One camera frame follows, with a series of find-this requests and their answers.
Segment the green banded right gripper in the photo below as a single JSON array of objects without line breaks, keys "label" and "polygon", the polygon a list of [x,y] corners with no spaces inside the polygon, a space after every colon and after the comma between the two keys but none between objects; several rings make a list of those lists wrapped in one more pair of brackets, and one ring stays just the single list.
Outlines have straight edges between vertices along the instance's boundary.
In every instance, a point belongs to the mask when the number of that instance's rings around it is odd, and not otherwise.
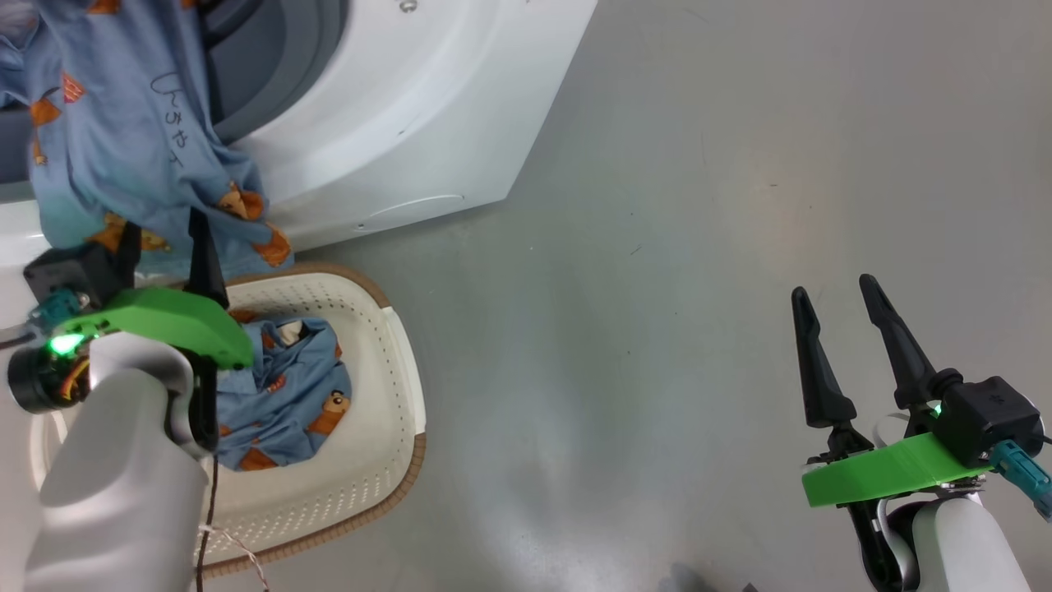
[{"label": "green banded right gripper", "polygon": [[[927,407],[960,385],[955,368],[936,371],[875,275],[858,285],[870,322],[883,338],[899,409]],[[804,286],[791,293],[805,423],[831,428],[857,417],[820,344],[820,319]],[[999,522],[980,501],[985,477],[999,471],[999,447],[988,467],[968,469],[933,434],[877,447],[852,427],[811,461],[801,487],[813,508],[835,506],[851,517],[865,577],[876,590],[996,590]]]}]

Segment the blue bear print garment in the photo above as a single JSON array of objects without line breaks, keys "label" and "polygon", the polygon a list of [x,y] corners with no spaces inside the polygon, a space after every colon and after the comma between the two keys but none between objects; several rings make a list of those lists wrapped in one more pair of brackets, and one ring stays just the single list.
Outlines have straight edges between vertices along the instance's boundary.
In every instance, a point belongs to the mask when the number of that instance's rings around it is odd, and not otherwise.
[{"label": "blue bear print garment", "polygon": [[252,366],[219,375],[219,465],[252,472],[311,460],[352,408],[352,377],[333,326],[247,308],[230,315],[251,341]]},{"label": "blue bear print garment", "polygon": [[227,280],[292,265],[258,166],[215,134],[205,65],[196,0],[0,0],[0,108],[29,110],[50,246],[115,252],[135,224],[136,273],[184,278],[199,213]]}]

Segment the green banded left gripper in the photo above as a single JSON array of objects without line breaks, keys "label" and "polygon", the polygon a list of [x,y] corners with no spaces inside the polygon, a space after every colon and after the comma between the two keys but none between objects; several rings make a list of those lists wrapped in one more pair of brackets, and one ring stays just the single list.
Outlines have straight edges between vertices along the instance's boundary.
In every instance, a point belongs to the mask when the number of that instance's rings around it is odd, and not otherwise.
[{"label": "green banded left gripper", "polygon": [[[252,366],[251,338],[225,308],[229,306],[208,217],[189,212],[194,240],[185,292],[129,289],[100,312],[70,317],[50,338],[50,366],[63,379],[62,401],[86,377],[98,389],[109,375],[134,368],[160,382],[168,397],[165,432],[187,452],[218,446],[217,383],[222,371]],[[142,253],[142,229],[123,228],[123,274],[135,275]]]}]

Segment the cream perforated laundry basket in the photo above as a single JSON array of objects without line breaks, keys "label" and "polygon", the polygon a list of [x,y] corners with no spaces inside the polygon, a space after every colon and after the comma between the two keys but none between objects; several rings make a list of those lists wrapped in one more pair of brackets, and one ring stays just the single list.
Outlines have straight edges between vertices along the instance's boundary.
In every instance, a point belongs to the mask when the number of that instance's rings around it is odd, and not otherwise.
[{"label": "cream perforated laundry basket", "polygon": [[[300,265],[244,278],[226,290],[229,315],[247,308],[262,317],[327,320],[353,396],[352,408],[311,460],[252,472],[226,469],[217,454],[203,461],[218,479],[213,503],[201,512],[208,525],[194,544],[204,553],[202,576],[260,568],[378,520],[410,491],[426,450],[413,349],[375,281],[342,266]],[[43,415],[61,421],[72,414],[75,422],[79,413],[74,407]],[[56,453],[69,428],[61,428]],[[56,455],[46,457],[42,446],[41,436],[31,436],[38,488]]]}]

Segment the white Hisense washing machine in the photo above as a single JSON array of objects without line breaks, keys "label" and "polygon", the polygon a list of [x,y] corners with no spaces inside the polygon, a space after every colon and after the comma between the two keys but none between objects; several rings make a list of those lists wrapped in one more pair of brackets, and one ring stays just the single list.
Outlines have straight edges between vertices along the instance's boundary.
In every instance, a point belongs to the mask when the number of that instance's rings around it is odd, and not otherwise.
[{"label": "white Hisense washing machine", "polygon": [[[598,0],[196,0],[215,134],[294,253],[507,198]],[[0,270],[50,246],[0,108]]]}]

